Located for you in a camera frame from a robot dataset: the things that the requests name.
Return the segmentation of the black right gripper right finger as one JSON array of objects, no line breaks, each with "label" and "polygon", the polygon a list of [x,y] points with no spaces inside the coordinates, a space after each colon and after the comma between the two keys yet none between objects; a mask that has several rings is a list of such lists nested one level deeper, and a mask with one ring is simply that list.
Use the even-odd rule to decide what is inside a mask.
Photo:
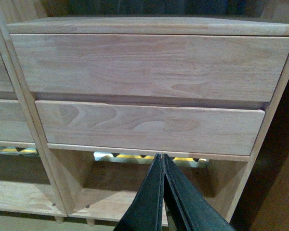
[{"label": "black right gripper right finger", "polygon": [[233,231],[234,228],[203,198],[167,154],[164,201],[178,231]]}]

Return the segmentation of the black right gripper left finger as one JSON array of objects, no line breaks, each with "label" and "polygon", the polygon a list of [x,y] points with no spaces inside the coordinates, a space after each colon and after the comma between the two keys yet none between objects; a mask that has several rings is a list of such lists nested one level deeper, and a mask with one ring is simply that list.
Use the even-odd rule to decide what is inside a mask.
[{"label": "black right gripper left finger", "polygon": [[123,215],[116,231],[162,230],[164,166],[161,154],[156,154],[132,204]]}]

